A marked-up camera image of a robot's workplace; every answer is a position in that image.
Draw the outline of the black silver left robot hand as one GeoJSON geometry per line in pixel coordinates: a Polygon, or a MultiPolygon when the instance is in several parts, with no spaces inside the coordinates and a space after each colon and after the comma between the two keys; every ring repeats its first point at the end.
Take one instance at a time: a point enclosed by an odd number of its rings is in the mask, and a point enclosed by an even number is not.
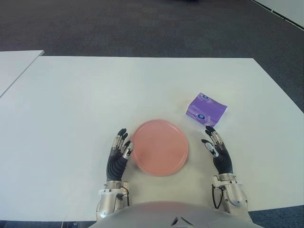
{"type": "Polygon", "coordinates": [[[128,136],[127,129],[121,129],[114,138],[106,167],[107,181],[121,181],[128,160],[133,152],[134,143],[124,142],[128,136]]]}

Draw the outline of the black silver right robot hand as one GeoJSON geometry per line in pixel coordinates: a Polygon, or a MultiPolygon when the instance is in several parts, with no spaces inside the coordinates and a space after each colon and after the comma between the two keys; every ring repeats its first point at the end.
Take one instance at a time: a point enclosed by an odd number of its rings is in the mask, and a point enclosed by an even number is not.
{"type": "Polygon", "coordinates": [[[219,133],[211,126],[206,126],[206,134],[212,142],[202,139],[206,149],[213,157],[213,163],[219,174],[233,173],[233,165],[226,146],[219,133]]]}

